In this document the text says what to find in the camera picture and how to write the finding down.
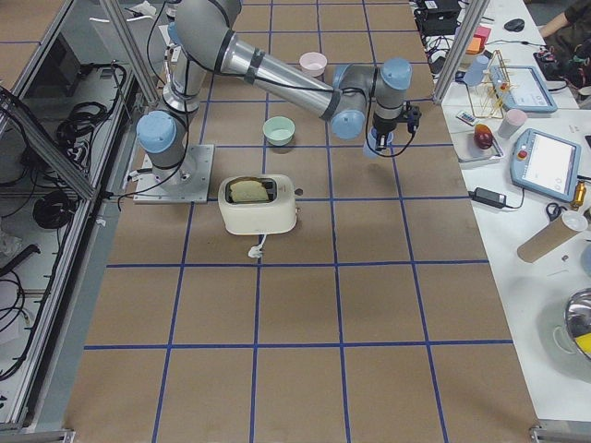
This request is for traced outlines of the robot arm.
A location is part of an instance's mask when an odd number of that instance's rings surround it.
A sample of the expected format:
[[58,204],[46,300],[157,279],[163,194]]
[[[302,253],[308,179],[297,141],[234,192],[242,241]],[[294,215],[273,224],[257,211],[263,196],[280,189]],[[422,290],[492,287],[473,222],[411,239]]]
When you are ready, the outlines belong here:
[[196,170],[189,152],[189,127],[199,108],[205,76],[206,71],[180,47],[159,107],[137,124],[139,144],[151,161],[154,180],[167,188],[187,184]]
[[413,74],[406,60],[396,57],[379,67],[339,65],[327,85],[242,41],[233,29],[241,9],[238,1],[179,2],[175,37],[187,58],[310,111],[340,139],[365,136],[379,156],[398,125],[416,133],[421,112],[405,98]]

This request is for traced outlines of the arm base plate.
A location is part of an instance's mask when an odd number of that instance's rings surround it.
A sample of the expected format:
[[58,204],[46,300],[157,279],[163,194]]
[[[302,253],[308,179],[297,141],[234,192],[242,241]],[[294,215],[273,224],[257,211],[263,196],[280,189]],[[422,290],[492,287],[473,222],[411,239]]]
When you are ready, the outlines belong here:
[[167,175],[152,168],[151,160],[144,155],[142,167],[151,169],[138,178],[137,194],[133,200],[138,204],[205,203],[209,194],[211,168],[215,146],[213,144],[190,145],[180,170],[166,181]]

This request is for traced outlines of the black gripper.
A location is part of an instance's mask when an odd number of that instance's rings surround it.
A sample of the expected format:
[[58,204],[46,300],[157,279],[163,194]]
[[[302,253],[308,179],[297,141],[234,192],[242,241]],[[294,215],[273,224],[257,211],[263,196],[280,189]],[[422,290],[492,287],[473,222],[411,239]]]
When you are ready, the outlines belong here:
[[[373,128],[376,128],[381,133],[393,132],[397,126],[394,119],[386,119],[383,117],[374,117],[372,119]],[[377,133],[376,134],[376,151],[383,151],[386,149],[386,135]]]

